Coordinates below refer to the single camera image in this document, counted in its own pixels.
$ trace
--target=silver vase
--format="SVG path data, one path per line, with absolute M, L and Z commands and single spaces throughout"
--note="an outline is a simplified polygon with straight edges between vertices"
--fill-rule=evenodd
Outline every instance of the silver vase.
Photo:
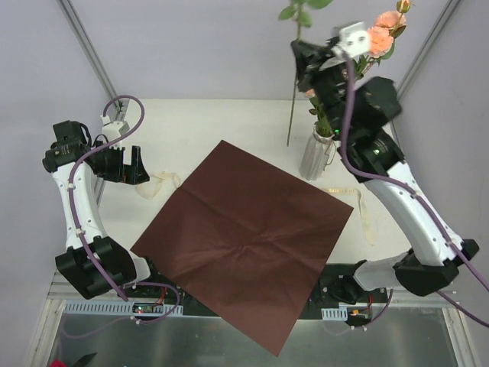
M 303 161 L 300 164 L 300 175 L 306 180 L 317 180 L 325 170 L 334 147 L 333 136 L 322 137 L 314 126 L 313 134 L 307 141 Z

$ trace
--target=flower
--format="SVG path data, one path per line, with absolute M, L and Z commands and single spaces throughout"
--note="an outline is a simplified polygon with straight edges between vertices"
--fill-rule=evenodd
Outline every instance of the flower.
M 399 13 L 407 13 L 411 9 L 411 1 L 410 0 L 399 0 L 397 2 L 397 11 Z
M 396 26 L 406 25 L 406 17 L 396 10 L 386 11 L 375 20 L 375 27 L 392 29 Z
M 314 89 L 309 89 L 307 92 L 304 93 L 307 98 L 311 99 L 316 97 L 316 94 L 314 93 Z
M 394 42 L 387 28 L 372 27 L 368 28 L 370 35 L 370 55 L 374 58 L 382 57 L 389 52 Z

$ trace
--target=gray wall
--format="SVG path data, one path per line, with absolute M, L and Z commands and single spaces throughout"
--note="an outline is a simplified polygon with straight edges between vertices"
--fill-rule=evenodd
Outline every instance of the gray wall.
M 416 2 L 381 67 L 400 82 L 447 0 Z M 289 99 L 294 63 L 289 0 L 73 0 L 115 88 L 141 98 Z M 372 24 L 397 0 L 335 0 L 304 38 L 323 42 L 351 20 Z M 376 67 L 371 75 L 376 74 Z
M 54 0 L 0 2 L 0 50 L 0 365 L 20 366 L 64 250 L 51 125 L 95 129 L 107 97 Z
M 486 0 L 462 2 L 407 90 L 395 126 L 428 197 L 456 231 L 478 241 L 474 264 L 489 278 L 487 15 Z M 463 306 L 489 320 L 485 289 L 465 268 L 455 283 Z M 489 365 L 489 330 L 470 324 Z

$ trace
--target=square brown sheet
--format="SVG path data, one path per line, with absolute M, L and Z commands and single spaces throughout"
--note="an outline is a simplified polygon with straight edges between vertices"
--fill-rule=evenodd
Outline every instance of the square brown sheet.
M 351 211 L 221 141 L 132 251 L 278 356 Z

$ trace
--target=tabletop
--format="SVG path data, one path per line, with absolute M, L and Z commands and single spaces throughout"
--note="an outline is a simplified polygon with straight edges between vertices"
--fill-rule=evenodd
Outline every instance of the tabletop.
M 142 102 L 146 118 L 122 144 L 128 148 L 141 146 L 142 160 L 150 174 L 175 173 L 183 182 L 225 140 L 301 178 L 299 165 L 314 123 L 308 112 L 309 101 L 296 102 L 289 147 L 286 143 L 290 101 L 143 99 Z M 139 107 L 131 102 L 125 117 L 131 127 L 139 113 Z M 389 126 L 385 129 L 391 133 Z M 130 152 L 130 148 L 126 149 L 126 164 L 130 163 Z M 328 263 L 378 260 L 410 248 L 389 212 L 347 172 L 339 154 L 318 180 L 307 182 L 323 190 L 337 189 L 333 195 L 354 207 Z M 127 249 L 132 247 L 174 190 L 172 182 L 164 182 L 155 198 L 146 200 L 134 187 L 108 182 L 100 203 L 108 235 Z

